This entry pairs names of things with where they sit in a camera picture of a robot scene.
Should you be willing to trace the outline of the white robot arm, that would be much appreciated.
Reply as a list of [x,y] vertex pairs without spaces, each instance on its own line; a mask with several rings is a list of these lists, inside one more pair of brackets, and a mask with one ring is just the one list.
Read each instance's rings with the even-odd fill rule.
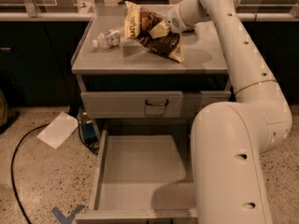
[[260,157],[281,145],[292,113],[236,14],[238,0],[183,0],[167,14],[173,32],[212,20],[235,100],[207,105],[191,130],[198,224],[272,224]]

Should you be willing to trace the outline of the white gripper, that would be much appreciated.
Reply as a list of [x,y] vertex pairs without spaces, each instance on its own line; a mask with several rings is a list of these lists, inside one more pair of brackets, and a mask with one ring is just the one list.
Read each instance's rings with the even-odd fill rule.
[[176,34],[180,34],[187,30],[186,24],[181,18],[179,6],[174,6],[168,10],[166,20],[168,24],[165,21],[160,21],[149,31],[149,34],[153,39],[167,36],[169,28]]

